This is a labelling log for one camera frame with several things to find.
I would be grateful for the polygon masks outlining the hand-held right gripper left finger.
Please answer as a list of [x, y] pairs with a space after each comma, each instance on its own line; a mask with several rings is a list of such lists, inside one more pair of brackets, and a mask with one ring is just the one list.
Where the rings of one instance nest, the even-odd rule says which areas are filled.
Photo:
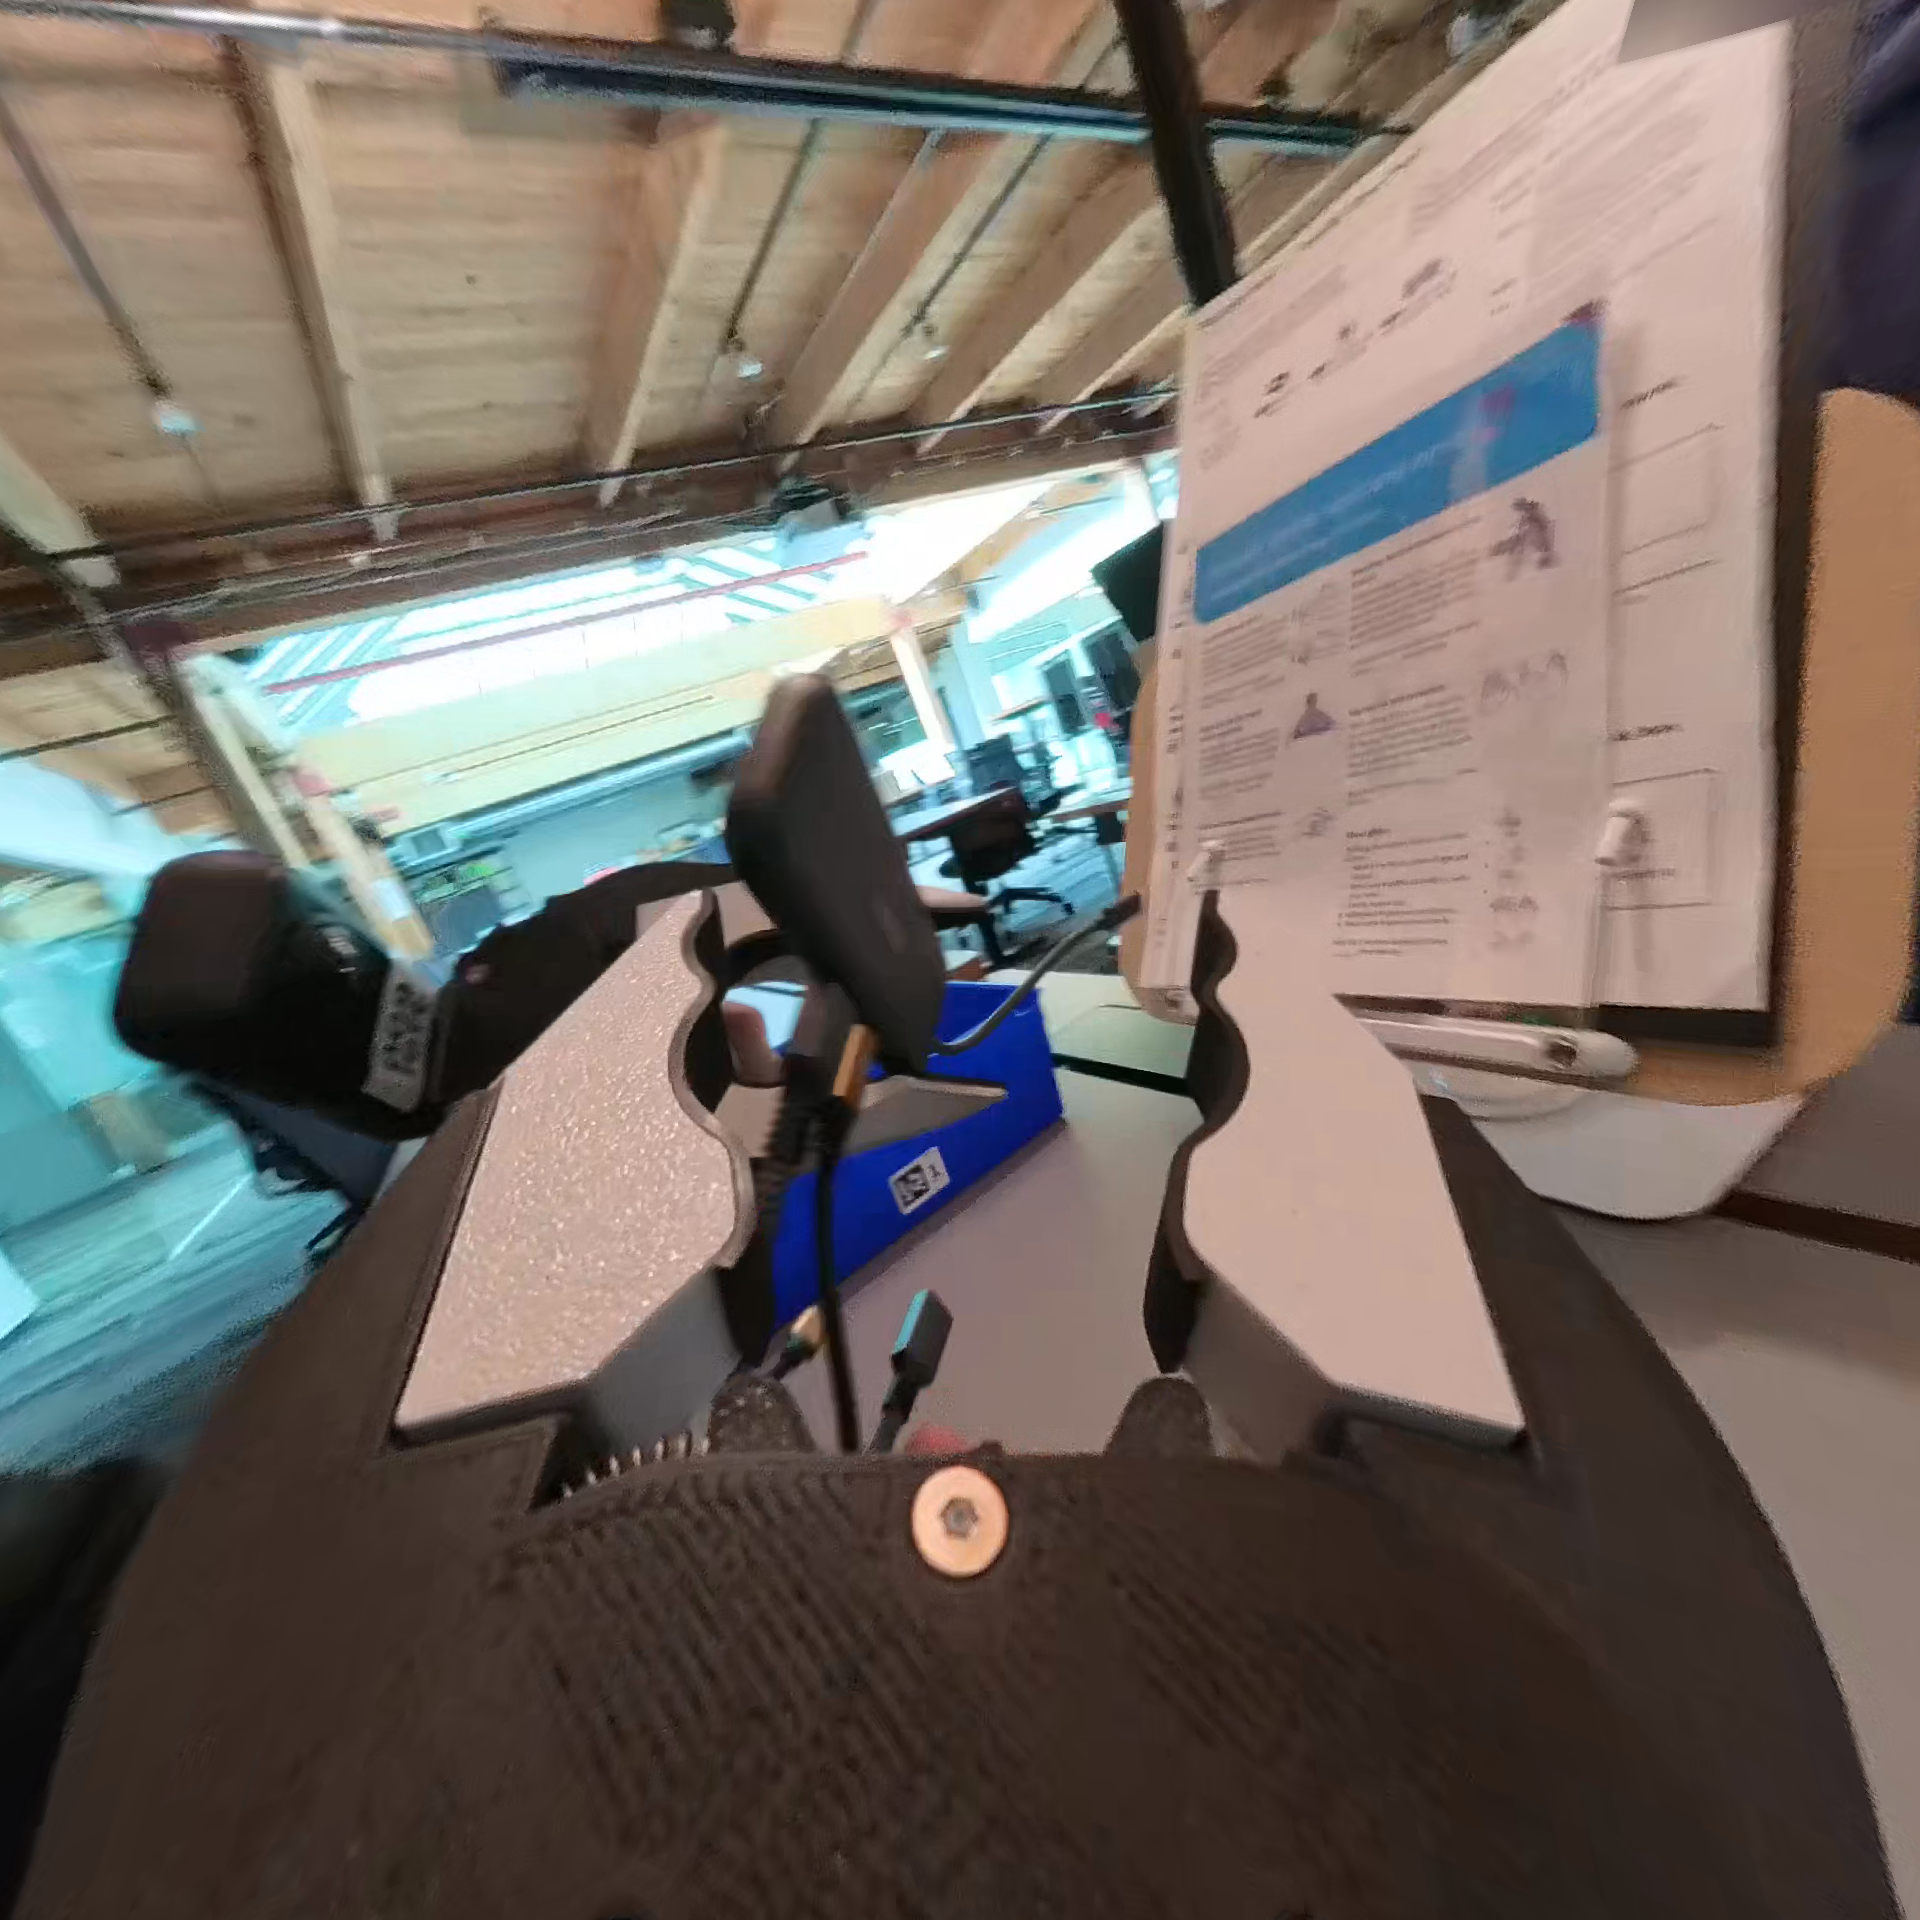
[[503, 1072], [394, 1427], [560, 1416], [593, 1453], [696, 1427], [773, 1342], [773, 1241], [731, 1085], [721, 893], [639, 939]]

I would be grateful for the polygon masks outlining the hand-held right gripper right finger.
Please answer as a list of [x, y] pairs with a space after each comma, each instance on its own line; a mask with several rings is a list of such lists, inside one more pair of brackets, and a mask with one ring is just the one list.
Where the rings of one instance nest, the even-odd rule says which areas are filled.
[[1525, 1409], [1409, 1070], [1333, 993], [1273, 893], [1203, 893], [1195, 1131], [1143, 1287], [1163, 1373], [1243, 1453], [1379, 1423], [1481, 1453]]

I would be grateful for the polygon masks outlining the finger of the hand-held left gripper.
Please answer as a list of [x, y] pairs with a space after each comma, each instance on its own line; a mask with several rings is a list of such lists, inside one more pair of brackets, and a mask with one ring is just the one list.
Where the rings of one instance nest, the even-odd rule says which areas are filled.
[[871, 1078], [840, 1147], [854, 1160], [938, 1135], [1006, 1102], [1006, 1088], [971, 1078]]

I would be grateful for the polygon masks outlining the large blue plastic bin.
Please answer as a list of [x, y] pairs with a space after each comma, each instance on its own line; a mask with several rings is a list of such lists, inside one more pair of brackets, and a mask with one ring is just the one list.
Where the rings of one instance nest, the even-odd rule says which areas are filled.
[[[961, 1040], [985, 1024], [1014, 987], [954, 981], [945, 989], [939, 1040]], [[871, 1081], [979, 1081], [1006, 1088], [1006, 1102], [938, 1135], [901, 1143], [857, 1159], [840, 1159], [833, 1175], [833, 1273], [850, 1285], [866, 1265], [893, 1257], [907, 1235], [954, 1211], [974, 1188], [998, 1176], [1065, 1118], [1049, 1035], [1038, 998], [1025, 1001], [977, 1046], [936, 1053], [928, 1068], [875, 1072]], [[784, 1328], [818, 1302], [814, 1241], [814, 1160], [784, 1193], [773, 1241], [775, 1326]]]

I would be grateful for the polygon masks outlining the black usb cable blue plug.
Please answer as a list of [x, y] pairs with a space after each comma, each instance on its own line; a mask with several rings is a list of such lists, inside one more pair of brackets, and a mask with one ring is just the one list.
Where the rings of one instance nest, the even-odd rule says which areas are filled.
[[923, 1287], [914, 1294], [897, 1343], [889, 1352], [889, 1377], [880, 1399], [869, 1451], [889, 1453], [907, 1427], [922, 1391], [928, 1389], [945, 1361], [945, 1348], [954, 1329], [954, 1313], [945, 1297]]

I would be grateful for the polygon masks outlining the black office chair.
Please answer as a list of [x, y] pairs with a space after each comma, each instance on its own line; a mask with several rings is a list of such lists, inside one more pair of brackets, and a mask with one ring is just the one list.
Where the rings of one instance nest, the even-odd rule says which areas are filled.
[[951, 857], [943, 876], [961, 880], [962, 893], [983, 899], [985, 918], [979, 937], [998, 968], [1025, 950], [1001, 920], [1014, 905], [1051, 905], [1065, 918], [1073, 903], [1049, 887], [1011, 885], [1008, 877], [1048, 846], [1048, 823], [1071, 798], [1075, 783], [1057, 783], [1051, 760], [1041, 750], [1021, 750], [1008, 735], [987, 735], [967, 747], [967, 774], [974, 796], [987, 806], [970, 814], [949, 831]]

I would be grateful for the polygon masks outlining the printed instruction sheet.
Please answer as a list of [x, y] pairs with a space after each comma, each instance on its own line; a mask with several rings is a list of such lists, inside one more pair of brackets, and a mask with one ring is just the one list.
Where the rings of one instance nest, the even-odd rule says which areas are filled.
[[1610, 769], [1603, 284], [1489, 303], [1272, 273], [1193, 341], [1143, 975], [1205, 893], [1333, 991], [1578, 1004]]

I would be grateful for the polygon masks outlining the wooden document stand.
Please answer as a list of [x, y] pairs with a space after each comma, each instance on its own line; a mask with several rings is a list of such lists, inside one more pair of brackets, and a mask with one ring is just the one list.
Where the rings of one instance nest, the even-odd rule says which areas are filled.
[[[1558, 7], [1525, 7], [1503, 51], [1481, 51], [1429, 85], [1409, 104], [1423, 124], [1389, 144], [1379, 163], [1357, 160], [1313, 192], [1301, 207], [1303, 228], [1275, 256]], [[1768, 1004], [1743, 1015], [1346, 993], [1385, 1001], [1399, 1015], [1411, 1004], [1426, 1007], [1406, 1024], [1409, 1046], [1443, 1092], [1473, 1081], [1457, 1065], [1475, 1065], [1471, 1046], [1439, 1037], [1446, 1007], [1555, 1012], [1560, 1024], [1571, 1024], [1561, 1041], [1575, 1053], [1575, 1065], [1565, 1070], [1561, 1088], [1536, 1088], [1541, 1096], [1533, 1100], [1530, 1088], [1495, 1088], [1483, 1073], [1471, 1108], [1480, 1112], [1490, 1145], [1539, 1196], [1600, 1216], [1695, 1216], [1718, 1209], [1727, 1193], [1752, 1180], [1800, 1115], [1893, 1028], [1913, 939], [1915, 505], [1909, 488], [1915, 487], [1915, 412], [1869, 390], [1809, 388], [1817, 382], [1809, 360], [1815, 358], [1822, 297], [1813, 261], [1815, 204], [1839, 157], [1842, 68], [1855, 23], [1840, 7], [1822, 20], [1762, 27], [1775, 24], [1792, 37], [1792, 111], [1775, 549], [1778, 766]], [[1641, 52], [1641, 30], [1633, 5], [1624, 60], [1661, 56]], [[1161, 638], [1154, 689], [1154, 747], [1153, 760], [1138, 769], [1145, 798], [1128, 855], [1128, 876], [1145, 887], [1149, 905], [1138, 949], [1126, 968], [1149, 1007], [1163, 1016], [1192, 1016], [1187, 982], [1161, 987], [1143, 973], [1161, 848]]]

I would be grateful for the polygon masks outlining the black pole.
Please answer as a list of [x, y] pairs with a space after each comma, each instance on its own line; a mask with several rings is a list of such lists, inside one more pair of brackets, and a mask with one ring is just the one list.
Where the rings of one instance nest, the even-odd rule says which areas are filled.
[[1114, 12], [1136, 75], [1175, 264], [1189, 309], [1203, 309], [1235, 286], [1240, 257], [1185, 17], [1175, 1], [1115, 1]]

